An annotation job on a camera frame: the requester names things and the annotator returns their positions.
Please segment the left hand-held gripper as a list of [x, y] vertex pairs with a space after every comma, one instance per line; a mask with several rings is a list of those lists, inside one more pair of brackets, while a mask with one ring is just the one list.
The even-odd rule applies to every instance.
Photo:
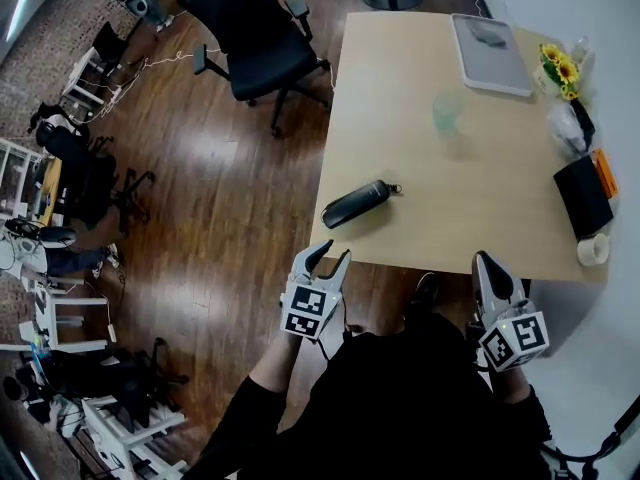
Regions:
[[352, 258], [349, 249], [341, 254], [328, 276], [312, 275], [333, 242], [324, 240], [298, 253], [298, 272], [289, 275], [280, 298], [283, 331], [317, 340], [342, 302], [342, 286]]

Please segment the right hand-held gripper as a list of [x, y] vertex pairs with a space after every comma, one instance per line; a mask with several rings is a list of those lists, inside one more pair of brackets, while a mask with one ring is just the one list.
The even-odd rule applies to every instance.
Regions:
[[519, 367], [549, 348], [543, 313], [522, 290], [514, 292], [511, 275], [485, 251], [473, 257], [472, 283], [484, 328], [479, 345], [494, 371]]

